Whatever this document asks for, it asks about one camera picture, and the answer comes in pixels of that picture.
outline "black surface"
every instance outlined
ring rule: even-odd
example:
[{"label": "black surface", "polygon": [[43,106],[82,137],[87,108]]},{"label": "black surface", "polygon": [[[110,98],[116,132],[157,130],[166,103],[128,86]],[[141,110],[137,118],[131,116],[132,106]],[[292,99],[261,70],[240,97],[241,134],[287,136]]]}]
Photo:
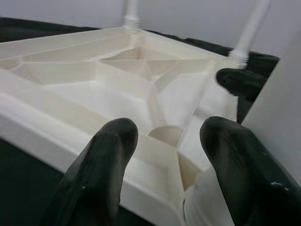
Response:
[{"label": "black surface", "polygon": [[130,119],[106,123],[68,168],[41,226],[111,226],[137,141]]},{"label": "black surface", "polygon": [[97,30],[93,27],[75,27],[14,18],[0,18],[0,42],[31,39],[58,34]]},{"label": "black surface", "polygon": [[0,140],[0,225],[37,226],[63,174]]},{"label": "black surface", "polygon": [[211,117],[200,140],[235,226],[301,225],[301,188],[249,129]]}]

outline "white rod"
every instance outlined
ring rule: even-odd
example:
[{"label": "white rod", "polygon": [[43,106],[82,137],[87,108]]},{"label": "white rod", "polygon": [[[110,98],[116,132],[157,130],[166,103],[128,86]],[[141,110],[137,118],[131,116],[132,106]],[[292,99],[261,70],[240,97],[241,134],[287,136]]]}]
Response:
[{"label": "white rod", "polygon": [[241,68],[246,66],[249,59],[249,50],[255,35],[262,24],[270,7],[271,0],[259,0],[251,14],[236,47],[230,52],[229,58],[235,60]]},{"label": "white rod", "polygon": [[124,17],[124,26],[139,28],[138,0],[127,0],[127,13]]}]

